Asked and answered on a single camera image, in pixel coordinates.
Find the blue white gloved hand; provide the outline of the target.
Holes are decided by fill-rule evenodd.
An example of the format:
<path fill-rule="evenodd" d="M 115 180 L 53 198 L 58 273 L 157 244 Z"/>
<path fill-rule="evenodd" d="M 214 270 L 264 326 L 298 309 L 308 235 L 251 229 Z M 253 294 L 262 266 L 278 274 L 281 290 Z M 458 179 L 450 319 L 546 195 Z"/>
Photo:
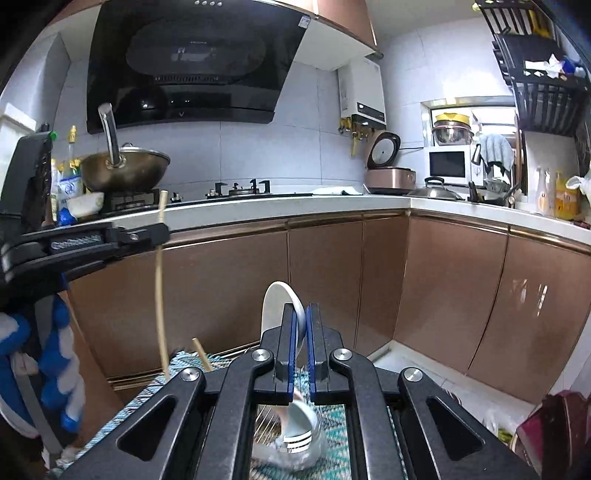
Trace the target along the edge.
<path fill-rule="evenodd" d="M 76 439 L 85 385 L 60 276 L 45 293 L 19 295 L 24 306 L 1 308 L 1 418 L 17 434 L 59 455 Z"/>

